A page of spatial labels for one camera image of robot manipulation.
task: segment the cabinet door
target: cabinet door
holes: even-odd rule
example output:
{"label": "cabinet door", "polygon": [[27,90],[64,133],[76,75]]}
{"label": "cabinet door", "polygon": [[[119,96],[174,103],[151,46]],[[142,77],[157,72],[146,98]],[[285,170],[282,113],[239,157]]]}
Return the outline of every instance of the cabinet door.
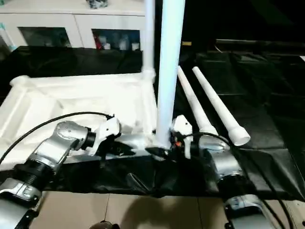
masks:
{"label": "cabinet door", "polygon": [[15,47],[82,47],[75,18],[71,14],[7,13],[0,22]]}
{"label": "cabinet door", "polygon": [[85,48],[137,50],[144,37],[144,16],[75,15]]}

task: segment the black cloth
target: black cloth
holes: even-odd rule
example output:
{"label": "black cloth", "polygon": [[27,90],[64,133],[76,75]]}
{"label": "black cloth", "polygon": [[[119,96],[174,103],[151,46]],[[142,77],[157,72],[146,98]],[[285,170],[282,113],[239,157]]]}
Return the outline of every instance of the black cloth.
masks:
{"label": "black cloth", "polygon": [[[227,137],[221,120],[192,72],[197,65],[251,141],[239,150],[239,161],[263,198],[274,199],[245,154],[261,166],[284,199],[305,200],[305,62],[300,57],[182,53],[180,64],[210,121]],[[1,93],[9,81],[30,77],[136,73],[141,52],[99,51],[47,47],[19,47],[0,63]],[[158,77],[154,84],[157,95]],[[174,117],[185,115],[198,130],[184,92],[177,83]],[[10,171],[0,173],[3,181]],[[219,196],[206,184],[200,161],[156,161],[151,156],[64,165],[49,190],[174,196]]]}

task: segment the black connector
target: black connector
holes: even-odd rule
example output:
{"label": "black connector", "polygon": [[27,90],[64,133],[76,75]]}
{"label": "black connector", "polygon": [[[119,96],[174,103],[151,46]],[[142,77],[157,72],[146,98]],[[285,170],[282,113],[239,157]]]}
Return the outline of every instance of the black connector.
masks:
{"label": "black connector", "polygon": [[82,144],[81,146],[81,149],[83,150],[86,150],[87,147],[93,147],[96,138],[96,133],[91,132],[91,128],[87,127],[87,129],[88,129],[87,138],[84,144]]}
{"label": "black connector", "polygon": [[220,196],[224,202],[232,197],[243,196],[247,194],[256,195],[257,191],[247,177],[242,175],[230,175],[223,177],[217,183]]}
{"label": "black connector", "polygon": [[52,180],[54,171],[44,163],[27,160],[24,164],[14,167],[13,178],[43,191]]}

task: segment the pipe end cap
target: pipe end cap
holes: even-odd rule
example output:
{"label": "pipe end cap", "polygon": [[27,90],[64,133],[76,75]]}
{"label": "pipe end cap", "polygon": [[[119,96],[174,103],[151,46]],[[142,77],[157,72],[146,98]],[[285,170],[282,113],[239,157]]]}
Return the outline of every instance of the pipe end cap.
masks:
{"label": "pipe end cap", "polygon": [[20,75],[16,78],[12,79],[10,81],[10,85],[12,87],[16,86],[16,85],[26,85],[26,83],[28,82],[29,79],[30,79],[30,77],[27,75]]}
{"label": "pipe end cap", "polygon": [[242,146],[248,143],[251,139],[245,128],[238,126],[229,131],[229,138],[235,146]]}

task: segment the white pipe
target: white pipe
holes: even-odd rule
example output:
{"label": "white pipe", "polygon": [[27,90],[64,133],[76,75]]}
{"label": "white pipe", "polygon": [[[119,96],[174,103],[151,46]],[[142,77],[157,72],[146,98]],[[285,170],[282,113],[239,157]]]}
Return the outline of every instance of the white pipe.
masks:
{"label": "white pipe", "polygon": [[250,136],[247,131],[238,124],[231,112],[224,105],[222,100],[219,98],[218,94],[212,88],[210,83],[204,77],[202,72],[198,67],[193,67],[193,72],[196,75],[199,83],[204,89],[206,95],[208,96],[210,102],[218,113],[220,119],[222,120],[225,128],[228,131],[229,138],[236,146],[242,146],[250,141]]}
{"label": "white pipe", "polygon": [[184,5],[185,0],[163,1],[156,129],[156,140],[163,147],[170,147],[169,130],[173,119]]}
{"label": "white pipe", "polygon": [[145,31],[143,47],[143,66],[142,73],[144,78],[154,80],[154,18],[155,0],[145,0]]}
{"label": "white pipe", "polygon": [[201,107],[197,96],[195,95],[190,83],[187,81],[187,78],[180,66],[178,67],[178,77],[186,95],[186,98],[189,101],[192,112],[195,116],[199,131],[218,135],[215,127],[212,126],[203,108]]}

